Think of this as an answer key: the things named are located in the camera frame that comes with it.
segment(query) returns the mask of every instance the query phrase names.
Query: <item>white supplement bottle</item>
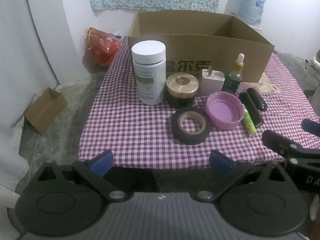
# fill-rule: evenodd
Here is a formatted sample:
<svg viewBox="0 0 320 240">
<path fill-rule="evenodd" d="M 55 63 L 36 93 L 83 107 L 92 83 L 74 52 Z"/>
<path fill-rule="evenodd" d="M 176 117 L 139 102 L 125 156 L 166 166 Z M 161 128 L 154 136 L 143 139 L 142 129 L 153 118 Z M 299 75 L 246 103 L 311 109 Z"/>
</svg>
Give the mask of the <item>white supplement bottle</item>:
<svg viewBox="0 0 320 240">
<path fill-rule="evenodd" d="M 160 41 L 141 41 L 131 51 L 139 99 L 147 105 L 159 104 L 164 99 L 165 45 Z"/>
</svg>

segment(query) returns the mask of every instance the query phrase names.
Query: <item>lip balm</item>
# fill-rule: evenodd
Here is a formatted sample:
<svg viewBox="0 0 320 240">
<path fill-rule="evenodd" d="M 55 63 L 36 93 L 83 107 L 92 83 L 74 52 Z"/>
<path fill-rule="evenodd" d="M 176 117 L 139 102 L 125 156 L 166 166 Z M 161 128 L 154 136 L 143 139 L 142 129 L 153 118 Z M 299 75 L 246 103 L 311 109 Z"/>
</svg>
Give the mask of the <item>lip balm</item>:
<svg viewBox="0 0 320 240">
<path fill-rule="evenodd" d="M 242 120 L 244 122 L 245 129 L 247 130 L 250 137 L 255 136 L 257 134 L 257 130 L 254 127 L 254 124 L 251 120 L 251 117 L 248 113 L 248 110 L 245 108 L 245 105 L 242 104 L 242 106 L 243 106 L 243 110 L 244 110 L 244 116 L 243 116 Z"/>
</svg>

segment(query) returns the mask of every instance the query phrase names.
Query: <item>table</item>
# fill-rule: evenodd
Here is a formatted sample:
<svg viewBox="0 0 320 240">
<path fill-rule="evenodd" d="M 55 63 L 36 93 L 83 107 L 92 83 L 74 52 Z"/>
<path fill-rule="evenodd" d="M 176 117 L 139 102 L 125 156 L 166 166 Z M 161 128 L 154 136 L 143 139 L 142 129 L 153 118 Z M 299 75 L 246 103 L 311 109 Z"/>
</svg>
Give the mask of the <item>table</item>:
<svg viewBox="0 0 320 240">
<path fill-rule="evenodd" d="M 263 146 L 266 129 L 280 133 L 304 147 L 320 148 L 320 140 L 304 132 L 305 118 L 318 122 L 308 100 L 290 72 L 272 54 L 265 69 L 268 78 L 281 89 L 262 94 L 268 110 L 261 112 L 265 124 L 249 138 L 243 124 L 223 131 L 213 127 L 205 142 L 184 145 L 173 138 L 170 117 L 176 111 L 166 101 L 148 106 L 139 101 L 132 74 L 128 42 L 124 42 L 111 64 L 84 126 L 79 158 L 92 159 L 110 149 L 114 165 L 134 168 L 207 167 L 212 149 L 233 160 L 253 164 L 281 161 L 282 157 Z M 206 97 L 198 96 L 193 106 L 204 108 Z"/>
</svg>

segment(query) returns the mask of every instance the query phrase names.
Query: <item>green dropper bottle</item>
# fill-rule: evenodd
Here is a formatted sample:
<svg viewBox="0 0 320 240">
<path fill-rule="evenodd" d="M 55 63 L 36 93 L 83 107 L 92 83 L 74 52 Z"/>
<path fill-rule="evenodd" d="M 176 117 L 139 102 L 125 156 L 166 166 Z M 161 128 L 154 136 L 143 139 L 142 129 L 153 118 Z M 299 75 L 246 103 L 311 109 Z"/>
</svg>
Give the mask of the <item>green dropper bottle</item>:
<svg viewBox="0 0 320 240">
<path fill-rule="evenodd" d="M 235 94 L 242 80 L 244 55 L 239 54 L 238 59 L 235 61 L 231 71 L 228 71 L 227 76 L 224 80 L 221 91 L 225 91 L 231 94 Z"/>
</svg>

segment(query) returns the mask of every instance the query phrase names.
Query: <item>white power adapter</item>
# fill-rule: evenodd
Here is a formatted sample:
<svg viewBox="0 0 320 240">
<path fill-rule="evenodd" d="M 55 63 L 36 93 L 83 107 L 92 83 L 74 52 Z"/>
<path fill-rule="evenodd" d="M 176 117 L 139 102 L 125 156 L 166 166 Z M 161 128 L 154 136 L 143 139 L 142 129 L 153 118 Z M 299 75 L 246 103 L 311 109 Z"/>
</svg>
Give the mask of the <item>white power adapter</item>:
<svg viewBox="0 0 320 240">
<path fill-rule="evenodd" d="M 208 69 L 202 70 L 199 94 L 202 96 L 209 96 L 214 92 L 221 91 L 223 82 L 223 72 L 212 70 L 212 66 L 209 66 Z"/>
</svg>

